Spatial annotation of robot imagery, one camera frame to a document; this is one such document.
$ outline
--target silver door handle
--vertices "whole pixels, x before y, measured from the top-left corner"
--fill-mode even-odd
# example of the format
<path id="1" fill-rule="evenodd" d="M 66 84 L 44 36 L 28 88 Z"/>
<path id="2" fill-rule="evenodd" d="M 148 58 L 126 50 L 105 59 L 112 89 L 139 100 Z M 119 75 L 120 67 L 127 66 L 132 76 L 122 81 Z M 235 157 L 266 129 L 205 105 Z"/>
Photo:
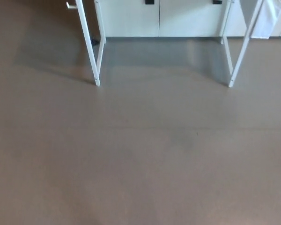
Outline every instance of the silver door handle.
<path id="1" fill-rule="evenodd" d="M 72 6 L 67 2 L 67 8 L 68 9 L 77 9 L 77 6 Z"/>

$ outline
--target cabinet handle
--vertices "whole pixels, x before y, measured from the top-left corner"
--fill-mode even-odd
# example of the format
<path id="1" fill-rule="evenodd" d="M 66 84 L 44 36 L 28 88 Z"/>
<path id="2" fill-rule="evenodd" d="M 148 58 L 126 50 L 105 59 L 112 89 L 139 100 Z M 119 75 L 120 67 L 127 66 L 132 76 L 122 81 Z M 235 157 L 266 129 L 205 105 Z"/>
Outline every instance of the cabinet handle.
<path id="1" fill-rule="evenodd" d="M 213 4 L 213 5 L 221 5 L 222 2 L 223 2 L 222 0 L 213 0 L 213 1 L 212 1 L 212 4 Z"/>
<path id="2" fill-rule="evenodd" d="M 67 2 L 67 8 L 68 9 L 77 9 L 77 6 L 72 6 Z"/>
<path id="3" fill-rule="evenodd" d="M 155 0 L 145 0 L 146 5 L 154 5 Z"/>

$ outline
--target black handle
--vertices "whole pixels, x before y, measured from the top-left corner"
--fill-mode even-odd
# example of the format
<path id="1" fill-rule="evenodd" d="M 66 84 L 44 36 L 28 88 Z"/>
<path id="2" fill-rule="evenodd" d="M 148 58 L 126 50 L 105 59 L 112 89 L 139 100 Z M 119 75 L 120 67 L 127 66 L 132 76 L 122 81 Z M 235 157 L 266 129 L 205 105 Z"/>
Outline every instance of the black handle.
<path id="1" fill-rule="evenodd" d="M 146 5 L 154 5 L 155 0 L 145 0 Z"/>
<path id="2" fill-rule="evenodd" d="M 213 4 L 213 5 L 221 5 L 222 2 L 223 2 L 222 0 L 213 0 L 213 1 L 212 1 L 212 4 Z"/>

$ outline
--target white furniture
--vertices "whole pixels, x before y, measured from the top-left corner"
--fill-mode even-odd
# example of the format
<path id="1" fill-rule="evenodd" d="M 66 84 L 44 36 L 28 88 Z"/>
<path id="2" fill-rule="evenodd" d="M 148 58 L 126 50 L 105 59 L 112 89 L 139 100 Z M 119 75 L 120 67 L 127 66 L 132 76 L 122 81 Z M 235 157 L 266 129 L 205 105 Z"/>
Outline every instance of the white furniture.
<path id="1" fill-rule="evenodd" d="M 185 7 L 176 7 L 177 4 L 172 4 L 170 0 L 155 0 L 156 3 L 154 5 L 146 5 L 147 11 L 143 8 L 143 4 L 137 6 L 137 4 L 132 2 L 132 0 L 124 0 L 124 6 L 119 5 L 120 0 L 113 0 L 115 3 L 111 3 L 110 0 L 101 0 L 103 8 L 106 9 L 107 3 L 111 4 L 113 7 L 120 6 L 123 10 L 103 10 L 104 15 L 102 15 L 101 11 L 101 2 L 99 0 L 95 0 L 95 7 L 96 13 L 99 23 L 99 29 L 101 34 L 101 42 L 99 47 L 99 55 L 97 62 L 94 57 L 94 52 L 91 44 L 91 39 L 89 35 L 88 25 L 84 13 L 83 3 L 82 0 L 76 0 L 76 6 L 70 6 L 67 3 L 68 8 L 76 8 L 78 9 L 81 26 L 83 29 L 84 37 L 87 44 L 87 49 L 89 53 L 89 58 L 92 66 L 92 70 L 94 73 L 94 78 L 97 86 L 100 86 L 100 68 L 102 62 L 102 54 L 104 50 L 104 44 L 106 43 L 106 35 L 105 35 L 105 28 L 108 28 L 107 36 L 117 36 L 115 34 L 123 34 L 125 33 L 126 37 L 156 37 L 157 33 L 161 37 L 169 36 L 169 32 L 171 29 L 175 28 L 175 24 L 177 25 L 178 29 L 176 30 L 177 34 L 175 37 L 183 37 L 184 35 L 194 36 L 194 37 L 222 37 L 222 44 L 225 48 L 226 58 L 229 66 L 230 72 L 230 81 L 228 82 L 229 87 L 232 87 L 235 79 L 237 77 L 241 62 L 243 60 L 246 48 L 248 46 L 250 36 L 252 30 L 254 28 L 255 22 L 258 17 L 258 13 L 261 7 L 263 0 L 224 0 L 223 6 L 217 9 L 217 13 L 215 14 L 216 17 L 213 20 L 209 20 L 211 17 L 211 7 L 210 4 L 206 4 L 206 7 L 201 7 L 202 11 L 194 10 L 188 8 L 188 3 L 194 3 L 194 0 L 179 0 L 185 3 Z M 160 1 L 167 2 L 168 8 L 162 8 L 159 3 Z M 202 3 L 206 3 L 206 0 L 195 1 L 197 6 L 199 7 Z M 243 15 L 242 20 L 234 20 L 234 16 L 237 11 L 241 11 Z M 160 18 L 156 17 L 156 12 L 160 11 Z M 186 26 L 186 22 L 188 19 L 185 15 L 190 14 L 192 15 L 192 19 L 194 20 L 193 23 L 190 23 L 189 26 Z M 128 14 L 130 20 L 124 20 L 120 14 Z M 104 22 L 108 22 L 110 19 L 113 22 L 109 22 L 107 26 L 104 27 Z M 242 32 L 242 23 L 245 24 L 246 31 L 243 39 L 243 45 L 238 56 L 237 62 L 235 66 L 232 64 L 232 59 L 229 51 L 229 44 L 227 36 L 233 33 L 233 29 L 231 27 L 237 27 L 239 32 Z"/>

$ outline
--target door handle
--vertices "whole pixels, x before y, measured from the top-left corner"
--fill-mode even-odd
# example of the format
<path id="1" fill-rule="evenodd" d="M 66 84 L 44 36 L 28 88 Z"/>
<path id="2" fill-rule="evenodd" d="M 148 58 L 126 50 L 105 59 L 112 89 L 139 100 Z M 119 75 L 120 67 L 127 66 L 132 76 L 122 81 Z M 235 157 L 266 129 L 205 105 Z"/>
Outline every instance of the door handle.
<path id="1" fill-rule="evenodd" d="M 145 0 L 146 5 L 154 5 L 155 0 Z"/>
<path id="2" fill-rule="evenodd" d="M 68 9 L 77 9 L 77 6 L 70 5 L 70 4 L 67 2 L 67 8 L 68 8 Z"/>

